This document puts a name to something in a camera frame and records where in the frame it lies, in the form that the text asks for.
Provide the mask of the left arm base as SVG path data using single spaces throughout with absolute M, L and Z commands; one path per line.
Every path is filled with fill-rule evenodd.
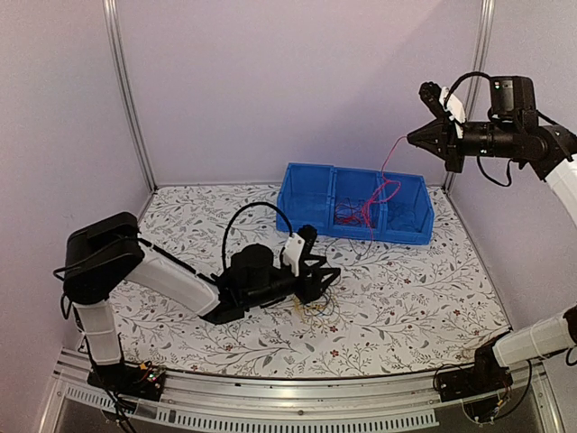
M 111 393 L 148 401 L 159 401 L 164 390 L 167 369 L 151 362 L 131 365 L 119 364 L 92 366 L 87 383 Z

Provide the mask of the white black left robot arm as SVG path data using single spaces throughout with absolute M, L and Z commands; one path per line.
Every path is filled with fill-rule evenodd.
M 100 378 L 114 391 L 124 392 L 134 374 L 124 364 L 109 304 L 117 286 L 124 281 L 139 284 L 208 323 L 223 325 L 288 296 L 303 304 L 320 299 L 341 271 L 312 252 L 316 238 L 314 227 L 302 226 L 290 232 L 279 258 L 265 245 L 250 244 L 226 259 L 220 274 L 205 276 L 142 238 L 136 217 L 122 212 L 70 235 L 65 264 L 53 275 L 76 311 Z

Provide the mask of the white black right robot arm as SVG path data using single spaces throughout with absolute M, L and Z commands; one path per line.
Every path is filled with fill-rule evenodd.
M 490 105 L 484 121 L 471 120 L 456 95 L 469 78 L 488 83 Z M 576 226 L 576 134 L 539 110 L 531 78 L 473 71 L 449 87 L 426 81 L 418 96 L 433 118 L 408 134 L 410 144 L 441 160 L 448 173 L 462 172 L 467 159 L 478 164 L 503 160 L 529 169 L 566 215 L 569 227 Z M 575 346 L 576 307 L 570 304 L 479 348 L 466 385 L 472 392 L 484 393 L 499 381 L 501 369 Z

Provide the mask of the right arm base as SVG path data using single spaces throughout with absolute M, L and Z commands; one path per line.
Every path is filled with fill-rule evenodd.
M 499 365 L 493 354 L 496 339 L 490 340 L 475 350 L 472 366 L 442 365 L 433 378 L 433 388 L 442 402 L 462 400 L 485 393 L 493 396 L 473 401 L 463 406 L 465 415 L 472 421 L 484 424 L 494 421 L 511 394 L 513 379 L 507 367 Z

